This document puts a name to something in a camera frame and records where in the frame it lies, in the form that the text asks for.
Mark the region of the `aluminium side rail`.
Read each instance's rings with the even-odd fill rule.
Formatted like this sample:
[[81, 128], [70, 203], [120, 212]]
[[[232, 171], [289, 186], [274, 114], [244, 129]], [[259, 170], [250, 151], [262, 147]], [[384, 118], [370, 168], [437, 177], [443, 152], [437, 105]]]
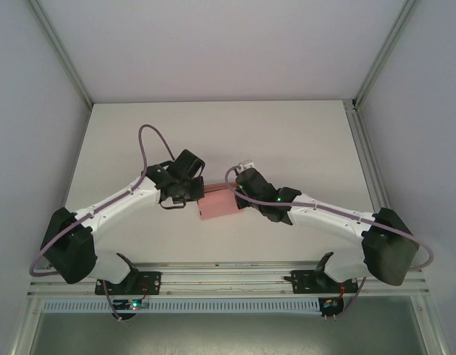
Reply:
[[344, 100], [343, 106], [373, 208], [372, 212], [359, 212], [353, 221], [364, 229], [361, 233], [361, 246], [365, 261], [374, 269], [408, 269], [417, 246], [403, 236], [409, 234], [410, 230], [398, 214], [389, 208], [372, 145], [358, 110], [351, 100]]

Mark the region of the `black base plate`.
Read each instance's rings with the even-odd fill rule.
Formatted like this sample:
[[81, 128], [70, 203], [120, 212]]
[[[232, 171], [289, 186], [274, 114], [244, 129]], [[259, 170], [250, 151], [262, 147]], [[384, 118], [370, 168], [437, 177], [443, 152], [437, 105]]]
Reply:
[[346, 280], [343, 283], [327, 280], [321, 284], [317, 281], [313, 270], [292, 270], [284, 277], [292, 286], [294, 294], [340, 294], [343, 286], [345, 294], [353, 294], [358, 290], [358, 283]]
[[140, 271], [137, 276], [128, 282], [113, 284], [106, 282], [106, 290], [109, 296], [151, 296], [160, 293], [161, 276], [159, 271]]

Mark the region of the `long aluminium base rail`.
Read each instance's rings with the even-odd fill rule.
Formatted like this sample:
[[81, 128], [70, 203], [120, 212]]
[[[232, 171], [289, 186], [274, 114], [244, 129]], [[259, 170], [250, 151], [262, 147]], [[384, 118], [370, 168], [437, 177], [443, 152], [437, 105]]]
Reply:
[[[159, 298], [295, 297], [284, 278], [293, 270], [315, 266], [307, 262], [269, 263], [139, 263], [141, 271], [159, 271]], [[94, 279], [68, 285], [60, 276], [34, 277], [28, 297], [96, 298]]]

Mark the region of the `aluminium frame post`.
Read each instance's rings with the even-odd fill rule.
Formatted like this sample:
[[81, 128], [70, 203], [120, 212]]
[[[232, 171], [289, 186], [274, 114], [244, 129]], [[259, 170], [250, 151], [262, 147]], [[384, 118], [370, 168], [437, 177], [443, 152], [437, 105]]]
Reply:
[[401, 39], [401, 36], [404, 34], [413, 13], [420, 3], [421, 0], [404, 0], [398, 15], [392, 23], [383, 44], [380, 46], [377, 55], [375, 56], [357, 94], [353, 99], [353, 105], [357, 111], [359, 111], [365, 104], [376, 81], [382, 73], [396, 45]]
[[69, 82], [73, 85], [75, 91], [84, 102], [86, 108], [89, 111], [92, 111], [94, 102], [90, 97], [89, 91], [83, 83], [81, 76], [78, 74], [78, 71], [72, 62], [72, 59], [70, 58], [70, 55], [65, 48], [64, 43], [58, 34], [58, 31], [52, 23], [50, 16], [44, 9], [41, 0], [24, 0], [24, 3], [28, 6], [37, 25], [42, 31], [43, 36], [52, 48], [52, 51], [54, 52], [64, 72], [66, 73]]

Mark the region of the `pink paper box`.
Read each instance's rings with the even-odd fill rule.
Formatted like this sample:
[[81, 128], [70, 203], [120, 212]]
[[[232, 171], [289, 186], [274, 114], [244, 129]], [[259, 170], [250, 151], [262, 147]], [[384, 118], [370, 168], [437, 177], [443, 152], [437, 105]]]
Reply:
[[235, 196], [225, 183], [204, 187], [204, 197], [197, 201], [200, 219], [207, 220], [240, 212]]

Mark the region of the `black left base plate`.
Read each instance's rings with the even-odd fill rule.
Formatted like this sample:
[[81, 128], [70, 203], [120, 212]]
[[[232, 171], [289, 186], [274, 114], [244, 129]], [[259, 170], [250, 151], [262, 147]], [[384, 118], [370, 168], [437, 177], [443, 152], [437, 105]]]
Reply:
[[161, 276], [159, 271], [140, 271], [137, 276], [128, 282], [113, 284], [106, 282], [106, 290], [109, 296], [151, 296], [160, 293]]

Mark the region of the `left circuit board green light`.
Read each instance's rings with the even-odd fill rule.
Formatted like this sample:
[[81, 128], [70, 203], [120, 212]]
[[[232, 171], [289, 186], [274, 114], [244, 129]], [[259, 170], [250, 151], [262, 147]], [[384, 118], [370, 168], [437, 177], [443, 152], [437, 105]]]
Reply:
[[112, 300], [112, 316], [118, 322], [128, 322], [137, 315], [138, 311], [147, 309], [149, 300], [141, 299], [113, 299]]

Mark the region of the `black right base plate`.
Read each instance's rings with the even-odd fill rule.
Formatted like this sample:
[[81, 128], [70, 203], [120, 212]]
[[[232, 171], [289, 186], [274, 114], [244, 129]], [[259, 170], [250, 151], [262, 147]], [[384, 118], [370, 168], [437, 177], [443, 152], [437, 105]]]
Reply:
[[321, 284], [317, 281], [313, 270], [292, 270], [284, 277], [292, 286], [294, 294], [340, 294], [343, 286], [345, 294], [353, 294], [358, 290], [358, 283], [346, 280], [343, 283], [327, 280]]

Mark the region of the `right circuit board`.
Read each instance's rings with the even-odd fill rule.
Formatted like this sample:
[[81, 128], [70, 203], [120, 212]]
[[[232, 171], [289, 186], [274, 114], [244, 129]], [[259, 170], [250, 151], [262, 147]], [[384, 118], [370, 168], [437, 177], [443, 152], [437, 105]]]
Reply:
[[319, 306], [324, 320], [336, 320], [344, 310], [344, 300], [342, 297], [320, 298]]

